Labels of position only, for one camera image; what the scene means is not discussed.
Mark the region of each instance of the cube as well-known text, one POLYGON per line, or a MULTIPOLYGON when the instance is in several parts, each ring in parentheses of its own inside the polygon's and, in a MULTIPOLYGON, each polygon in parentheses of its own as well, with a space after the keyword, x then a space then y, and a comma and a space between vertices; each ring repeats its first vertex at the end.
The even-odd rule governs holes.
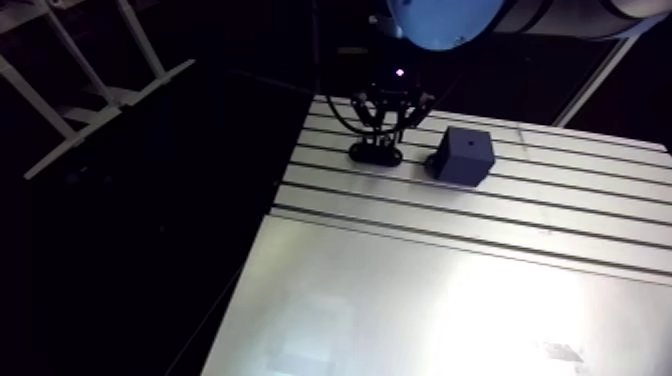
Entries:
POLYGON ((425 166, 435 179, 476 187, 495 164, 490 133, 448 127, 425 166))

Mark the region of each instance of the aluminum table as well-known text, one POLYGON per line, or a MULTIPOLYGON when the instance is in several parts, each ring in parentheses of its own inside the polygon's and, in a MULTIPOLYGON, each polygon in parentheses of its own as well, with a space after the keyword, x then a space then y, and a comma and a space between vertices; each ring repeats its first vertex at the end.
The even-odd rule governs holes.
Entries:
POLYGON ((404 139, 355 164, 314 99, 203 375, 672 374, 664 147, 444 112, 404 139), (447 126, 491 133, 479 187, 424 173, 447 126))

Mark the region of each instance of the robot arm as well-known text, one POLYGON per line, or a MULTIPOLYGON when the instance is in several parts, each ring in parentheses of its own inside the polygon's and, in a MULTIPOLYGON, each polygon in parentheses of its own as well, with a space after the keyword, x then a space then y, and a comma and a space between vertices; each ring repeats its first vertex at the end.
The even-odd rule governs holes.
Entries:
POLYGON ((422 50, 461 53, 467 49, 460 46, 489 33, 625 38, 646 32, 672 10, 672 0, 385 1, 375 16, 381 36, 373 54, 376 73, 351 97, 363 127, 343 118, 327 96, 336 118, 362 136, 350 148, 350 157, 383 166, 401 163, 403 155, 395 145, 404 130, 418 126, 440 101, 439 95, 425 90, 419 79, 395 64, 419 58, 422 50), (396 114, 395 124, 384 122, 388 112, 396 114))

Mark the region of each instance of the metal table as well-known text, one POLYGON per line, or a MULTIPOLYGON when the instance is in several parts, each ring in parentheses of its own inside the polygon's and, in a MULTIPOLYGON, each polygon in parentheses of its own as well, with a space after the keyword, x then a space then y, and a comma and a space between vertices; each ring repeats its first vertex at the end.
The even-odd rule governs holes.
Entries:
POLYGON ((441 112, 397 168, 354 140, 316 97, 203 375, 672 374, 662 146, 441 112), (478 188, 424 174, 449 125, 491 132, 478 188))

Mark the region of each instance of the metal plate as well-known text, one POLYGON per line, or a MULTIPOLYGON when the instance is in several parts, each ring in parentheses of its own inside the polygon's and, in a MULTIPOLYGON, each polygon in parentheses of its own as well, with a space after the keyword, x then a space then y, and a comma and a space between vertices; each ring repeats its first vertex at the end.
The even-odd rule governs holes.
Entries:
POLYGON ((267 217, 205 376, 667 376, 672 289, 267 217))

